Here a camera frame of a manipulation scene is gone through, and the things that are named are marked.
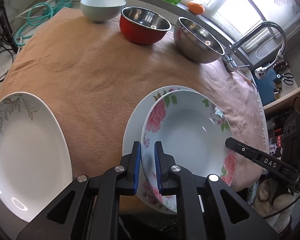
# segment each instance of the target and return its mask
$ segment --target screw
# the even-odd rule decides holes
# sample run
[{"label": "screw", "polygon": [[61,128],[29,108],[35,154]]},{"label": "screw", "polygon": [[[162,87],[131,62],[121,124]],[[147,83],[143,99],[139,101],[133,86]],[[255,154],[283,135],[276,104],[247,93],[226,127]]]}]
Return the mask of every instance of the screw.
[{"label": "screw", "polygon": [[122,165],[119,165],[119,166],[116,166],[116,167],[114,168],[114,170],[115,170],[116,172],[124,171],[124,167],[123,167]]},{"label": "screw", "polygon": [[211,174],[211,175],[209,175],[209,179],[210,179],[211,181],[216,182],[216,181],[219,180],[219,177],[218,177],[216,174]]},{"label": "screw", "polygon": [[79,182],[85,182],[85,181],[87,180],[87,176],[86,176],[86,175],[80,175],[80,176],[77,178],[77,180],[78,180]]},{"label": "screw", "polygon": [[173,165],[173,166],[171,167],[171,170],[172,170],[172,171],[180,171],[180,170],[181,170],[181,167],[178,166],[178,165]]}]

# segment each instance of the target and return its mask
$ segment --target orange towel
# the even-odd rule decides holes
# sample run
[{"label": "orange towel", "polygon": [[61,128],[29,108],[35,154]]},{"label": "orange towel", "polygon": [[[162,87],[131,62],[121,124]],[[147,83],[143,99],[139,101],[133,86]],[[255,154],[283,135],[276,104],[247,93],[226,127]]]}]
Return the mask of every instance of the orange towel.
[{"label": "orange towel", "polygon": [[[197,64],[185,58],[171,32],[152,46],[134,44],[120,33],[119,17],[93,24],[80,10],[63,8],[21,50],[0,99],[16,91],[41,98],[64,133],[73,176],[93,177],[120,162],[124,130],[139,101],[167,85],[207,96],[236,139],[265,150],[258,102],[244,77],[228,73],[221,60]],[[260,174],[259,166],[237,154],[231,187],[249,187]],[[133,212],[136,198],[124,198],[122,209]]]}]

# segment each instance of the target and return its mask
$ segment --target white ceramic bowl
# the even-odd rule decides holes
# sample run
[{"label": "white ceramic bowl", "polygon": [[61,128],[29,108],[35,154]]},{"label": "white ceramic bowl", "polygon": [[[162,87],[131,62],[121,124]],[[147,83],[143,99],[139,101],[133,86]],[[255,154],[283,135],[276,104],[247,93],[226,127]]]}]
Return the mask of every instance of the white ceramic bowl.
[{"label": "white ceramic bowl", "polygon": [[81,0],[81,11],[85,17],[94,23],[104,23],[116,17],[123,7],[125,0]]},{"label": "white ceramic bowl", "polygon": [[175,90],[157,99],[143,125],[141,162],[149,188],[160,204],[176,212],[175,196],[161,196],[154,162],[154,143],[162,142],[166,154],[193,174],[217,174],[232,181],[235,153],[226,148],[232,137],[228,121],[207,97],[190,90]]}]

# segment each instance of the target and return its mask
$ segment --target white plate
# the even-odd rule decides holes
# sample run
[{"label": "white plate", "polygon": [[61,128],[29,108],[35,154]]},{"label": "white plate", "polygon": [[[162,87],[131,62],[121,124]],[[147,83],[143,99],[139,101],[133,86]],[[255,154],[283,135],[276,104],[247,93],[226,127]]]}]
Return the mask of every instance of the white plate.
[{"label": "white plate", "polygon": [[[124,131],[123,143],[122,143],[122,155],[130,154],[132,150],[132,145],[134,141],[140,140],[140,134],[142,133],[143,123],[146,119],[146,116],[151,109],[152,105],[155,103],[158,97],[162,96],[164,93],[173,91],[173,90],[192,90],[191,88],[183,87],[183,86],[166,86],[159,88],[155,91],[152,91],[146,97],[144,97],[136,108],[133,110],[127,126]],[[165,208],[162,203],[160,203],[157,198],[154,196],[151,191],[146,179],[144,177],[142,166],[140,166],[140,174],[139,174],[139,185],[137,196],[149,207],[160,211],[162,213],[167,214],[175,214],[175,212],[170,211]]]},{"label": "white plate", "polygon": [[225,141],[232,137],[228,121],[216,105],[195,91],[176,90],[160,97],[151,107],[142,130],[141,162],[157,201],[176,212],[175,196],[161,196],[157,187],[154,143],[162,142],[177,165],[206,177],[217,174],[232,181],[235,153]]},{"label": "white plate", "polygon": [[61,128],[38,97],[17,92],[0,101],[0,199],[30,222],[72,181]]}]

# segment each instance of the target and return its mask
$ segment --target plate rim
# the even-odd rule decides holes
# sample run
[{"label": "plate rim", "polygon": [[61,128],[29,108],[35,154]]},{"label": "plate rim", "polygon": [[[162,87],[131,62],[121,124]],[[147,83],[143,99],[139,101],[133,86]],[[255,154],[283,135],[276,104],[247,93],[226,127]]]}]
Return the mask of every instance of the plate rim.
[{"label": "plate rim", "polygon": [[[20,91],[20,92],[13,92],[13,93],[10,93],[10,94],[4,96],[3,98],[1,98],[1,99],[0,99],[0,103],[2,103],[2,101],[3,101],[5,98],[7,98],[7,97],[9,97],[9,96],[14,96],[15,94],[26,94],[26,95],[30,95],[31,97],[36,98],[36,99],[39,100],[42,104],[44,104],[44,106],[48,109],[49,113],[52,115],[53,121],[57,124],[58,129],[59,129],[59,131],[61,132],[61,135],[62,135],[62,143],[66,146],[66,147],[65,147],[65,148],[66,148],[66,156],[67,156],[67,159],[68,159],[68,161],[69,161],[69,163],[70,163],[70,169],[69,169],[68,172],[71,171],[71,181],[69,181],[69,183],[71,183],[71,182],[72,182],[72,178],[73,178],[73,171],[72,171],[72,164],[71,164],[71,158],[70,158],[70,154],[69,154],[69,149],[68,149],[68,145],[67,145],[67,143],[66,143],[65,136],[64,136],[64,134],[63,134],[63,132],[62,132],[62,129],[61,129],[61,127],[60,127],[60,124],[59,124],[58,120],[56,119],[55,115],[53,114],[53,112],[51,111],[51,109],[48,107],[48,105],[47,105],[41,98],[39,98],[39,97],[37,97],[36,95],[34,95],[34,94],[32,94],[32,93],[29,93],[29,92]],[[18,216],[17,214],[15,214],[12,210],[10,210],[10,208],[8,208],[8,207],[5,205],[5,203],[3,202],[3,200],[1,199],[1,197],[0,197],[0,201],[1,201],[2,204],[3,204],[3,205],[4,205],[11,213],[13,213],[15,216],[17,216],[18,218],[20,218],[21,220],[23,220],[23,221],[25,221],[25,222],[27,222],[27,223],[30,222],[30,221],[27,221],[27,219],[21,218],[20,216]]]},{"label": "plate rim", "polygon": [[[164,86],[164,87],[159,87],[159,88],[157,88],[157,89],[151,91],[151,92],[148,93],[147,95],[145,95],[145,96],[139,101],[139,103],[134,107],[134,109],[133,109],[133,111],[132,111],[132,113],[131,113],[131,115],[130,115],[130,117],[129,117],[129,119],[128,119],[126,128],[125,128],[125,130],[124,130],[123,140],[122,140],[122,156],[124,156],[125,141],[126,141],[126,143],[127,143],[127,134],[128,134],[128,131],[132,128],[132,127],[130,127],[130,125],[131,125],[130,122],[131,122],[131,120],[133,120],[133,115],[135,114],[135,112],[139,111],[139,110],[137,110],[138,107],[140,107],[140,105],[141,105],[143,102],[145,102],[146,98],[147,98],[147,97],[150,97],[153,93],[156,93],[156,92],[158,92],[158,91],[160,91],[160,90],[164,90],[164,89],[170,89],[170,88],[173,88],[173,89],[180,89],[180,90],[190,90],[190,91],[195,91],[195,92],[196,92],[196,90],[194,90],[194,89],[192,89],[192,88],[189,88],[189,87],[186,87],[186,86],[181,86],[181,85],[168,85],[168,86]],[[136,138],[136,140],[139,141],[139,139],[140,139],[140,134],[138,134],[138,137]],[[144,174],[143,174],[142,165],[141,165],[141,166],[140,166],[140,174],[139,174],[139,185],[138,185],[138,188],[140,188],[142,182],[146,181],[146,180],[142,180],[143,178],[145,179]],[[174,211],[171,211],[170,209],[167,209],[165,206],[164,206],[164,209],[160,209],[160,208],[158,208],[156,205],[152,205],[152,204],[148,203],[148,201],[147,201],[148,199],[142,195],[140,189],[137,191],[137,194],[136,194],[136,195],[138,196],[138,198],[139,198],[145,205],[147,205],[148,207],[151,207],[152,209],[154,209],[154,210],[156,210],[156,211],[158,211],[158,212],[165,213],[165,214],[176,214]]]},{"label": "plate rim", "polygon": [[197,92],[197,91],[195,91],[195,90],[174,90],[174,91],[171,91],[171,92],[169,92],[169,93],[166,93],[166,94],[162,95],[162,96],[161,96],[158,100],[156,100],[156,102],[152,105],[151,109],[149,110],[149,112],[148,112],[148,114],[147,114],[147,117],[146,117],[146,119],[145,119],[145,122],[144,122],[144,124],[143,124],[142,133],[141,133],[141,143],[142,143],[142,141],[143,141],[143,135],[144,135],[144,130],[145,130],[147,121],[148,121],[149,116],[150,116],[152,110],[154,109],[154,107],[158,104],[159,101],[163,100],[163,98],[164,98],[165,96],[168,96],[168,95],[173,94],[173,93],[181,92],[181,91],[183,91],[183,92],[184,92],[184,91],[194,92],[194,93],[197,93],[197,94],[199,94],[199,95],[205,97],[205,98],[208,99],[209,101],[211,101],[211,102],[218,108],[218,110],[223,114],[224,118],[225,118],[226,121],[228,122],[228,124],[229,124],[229,130],[230,130],[230,133],[231,133],[230,136],[233,137],[233,132],[232,132],[232,130],[231,130],[231,126],[230,126],[230,123],[229,123],[228,119],[226,118],[225,114],[220,110],[220,108],[218,107],[218,105],[215,104],[210,98],[208,98],[207,96],[205,96],[205,95],[203,95],[203,94],[201,94],[201,93],[199,93],[199,92]]}]

